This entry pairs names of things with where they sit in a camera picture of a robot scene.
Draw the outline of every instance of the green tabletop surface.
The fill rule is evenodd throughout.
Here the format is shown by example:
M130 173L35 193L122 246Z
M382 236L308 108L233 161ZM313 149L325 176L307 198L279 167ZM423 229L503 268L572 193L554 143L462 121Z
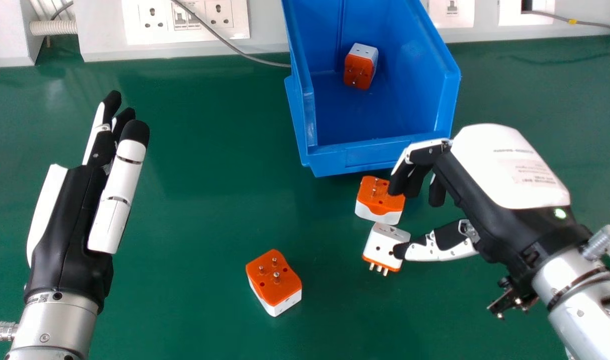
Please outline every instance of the green tabletop surface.
M519 129L569 187L577 219L610 223L610 36L449 48L462 70L453 134ZM79 164L95 108L116 89L151 141L91 359L565 359L544 305L506 321L487 312L501 265L368 271L371 223L353 213L364 174L314 178L301 166L288 75L236 56L88 64L71 37L54 38L36 66L0 69L0 321L23 310L47 167ZM462 216L426 194L400 224L415 235ZM277 318L245 275L272 248L303 283L301 303Z

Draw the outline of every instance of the gray cable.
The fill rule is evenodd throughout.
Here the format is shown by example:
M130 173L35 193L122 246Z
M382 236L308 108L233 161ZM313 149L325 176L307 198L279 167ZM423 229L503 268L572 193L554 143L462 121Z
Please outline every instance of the gray cable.
M73 0L71 2L68 2L65 5L61 6L60 9L56 10L56 12L51 16L51 19L49 19L49 20L56 20L56 18L59 16L60 13L62 13L65 10L67 10L68 7L70 7L72 5L74 5L74 1Z
M590 27L599 27L599 28L610 29L610 25L608 23L581 21L581 20L576 20L574 18L566 18L566 17L560 16L558 14L548 13L546 11L532 10L532 11L523 11L522 12L522 14L525 14L525 13L540 15L540 16L548 16L550 18L564 21L571 25L589 25Z
M241 50L239 50L236 46L232 45L229 41L227 41L227 39L223 38L222 36L220 36L216 31L214 31L214 29L212 29L209 25L207 25L207 23L205 23L201 18L199 18L198 15L196 15L195 12L191 11L188 7L184 6L181 2L179 2L179 0L170 0L170 2L176 4L178 7L180 7L180 9L183 9L184 11L186 11L188 14L190 13L191 16L195 17L196 20L198 20L198 22L203 25L203 27L205 27L205 29L208 32L211 32L212 35L214 35L217 39L219 39L219 41L221 41L223 44L227 45L228 48L234 50L234 52L236 54L241 55L241 57L244 57L245 59L250 59L253 62L257 62L260 64L266 64L269 66L277 66L279 68L290 68L291 65L290 64L283 64L283 63L277 63L277 62L272 62L272 61L268 61L268 60L263 60L263 59L259 59L258 57L254 57L252 55L248 55L243 53Z

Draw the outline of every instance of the robotic arm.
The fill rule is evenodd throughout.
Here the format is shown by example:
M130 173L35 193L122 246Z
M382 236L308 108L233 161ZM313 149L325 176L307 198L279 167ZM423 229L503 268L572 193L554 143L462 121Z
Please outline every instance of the robotic arm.
M510 127L471 125L453 141L410 145L392 171L389 194L415 198L430 171L430 205L441 206L449 193L467 219L396 244L393 255L431 261L480 253L503 264L509 274L499 281L504 293L489 305L492 313L502 319L540 299L570 358L610 360L610 271L600 260L610 255L610 225L592 234L577 223L565 185ZM439 251L429 254L434 243Z
M27 238L30 276L18 324L0 321L6 360L84 360L109 295L149 128L120 93L98 107L81 166L49 167Z

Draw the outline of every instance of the electrical outlet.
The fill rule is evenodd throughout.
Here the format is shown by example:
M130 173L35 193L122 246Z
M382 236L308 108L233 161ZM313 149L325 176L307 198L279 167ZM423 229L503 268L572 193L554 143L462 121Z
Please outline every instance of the electrical outlet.
M515 27L521 25L551 25L554 19L538 14L522 14L524 0L498 1L498 26ZM532 10L554 13L556 0L532 0Z
M205 1L206 21L212 28L233 28L234 18L231 12L231 2L221 0Z
M207 25L226 39L249 39L247 0L183 0ZM122 0L128 45L217 40L198 19L170 0Z
M436 28L473 28L476 0L429 0L428 12Z

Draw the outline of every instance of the blue plastic bin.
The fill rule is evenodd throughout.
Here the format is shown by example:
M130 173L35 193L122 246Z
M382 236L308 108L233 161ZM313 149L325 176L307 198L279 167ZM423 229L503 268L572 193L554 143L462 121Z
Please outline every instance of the blue plastic bin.
M314 175L391 168L411 142L450 137L460 69L419 0L283 0L285 79L300 160ZM343 83L354 43L378 48L365 91Z

